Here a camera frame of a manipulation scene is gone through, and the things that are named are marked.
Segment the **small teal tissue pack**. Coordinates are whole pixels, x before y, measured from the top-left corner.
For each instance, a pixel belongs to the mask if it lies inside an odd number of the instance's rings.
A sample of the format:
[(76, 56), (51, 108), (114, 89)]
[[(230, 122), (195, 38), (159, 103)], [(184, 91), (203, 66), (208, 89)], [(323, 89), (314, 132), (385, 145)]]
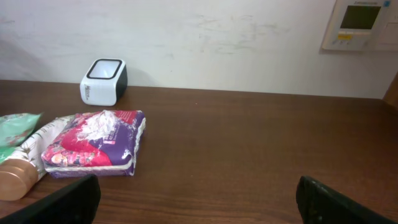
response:
[(0, 164), (2, 164), (14, 151), (16, 147), (1, 147), (0, 148)]

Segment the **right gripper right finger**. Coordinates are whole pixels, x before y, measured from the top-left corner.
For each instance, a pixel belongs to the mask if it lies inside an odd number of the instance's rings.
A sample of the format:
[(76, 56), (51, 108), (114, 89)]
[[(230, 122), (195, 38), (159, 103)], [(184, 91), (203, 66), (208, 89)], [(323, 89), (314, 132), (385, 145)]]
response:
[(296, 203), (304, 224), (397, 224), (307, 175), (298, 182)]

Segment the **red purple pad package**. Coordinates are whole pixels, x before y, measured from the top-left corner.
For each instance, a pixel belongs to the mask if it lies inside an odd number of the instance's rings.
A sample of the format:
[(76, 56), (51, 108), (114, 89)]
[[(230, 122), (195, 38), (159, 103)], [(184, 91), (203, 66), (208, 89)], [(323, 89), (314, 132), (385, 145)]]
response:
[(77, 113), (42, 153), (54, 178), (133, 176), (146, 117), (141, 110)]

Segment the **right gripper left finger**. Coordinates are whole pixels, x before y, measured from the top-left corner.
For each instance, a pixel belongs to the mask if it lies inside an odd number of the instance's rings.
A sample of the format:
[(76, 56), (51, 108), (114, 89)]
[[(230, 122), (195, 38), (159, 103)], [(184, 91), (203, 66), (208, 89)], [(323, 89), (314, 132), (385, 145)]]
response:
[(1, 224), (91, 224), (101, 199), (98, 178), (86, 175), (76, 182), (18, 210)]

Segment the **mint green wipes pouch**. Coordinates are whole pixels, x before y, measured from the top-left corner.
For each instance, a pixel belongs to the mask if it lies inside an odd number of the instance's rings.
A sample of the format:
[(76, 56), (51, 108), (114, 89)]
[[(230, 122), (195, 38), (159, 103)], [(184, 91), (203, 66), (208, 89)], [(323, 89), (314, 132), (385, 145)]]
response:
[(41, 114), (19, 113), (1, 117), (1, 147), (17, 146), (35, 129)]

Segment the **white floral cream tube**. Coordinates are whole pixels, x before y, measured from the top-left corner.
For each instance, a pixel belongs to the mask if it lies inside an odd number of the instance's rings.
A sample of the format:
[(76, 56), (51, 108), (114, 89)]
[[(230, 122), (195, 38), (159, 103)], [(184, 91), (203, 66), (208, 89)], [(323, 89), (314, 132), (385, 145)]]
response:
[(1, 163), (1, 200), (19, 200), (46, 174), (41, 155), (72, 118), (54, 119), (6, 157)]

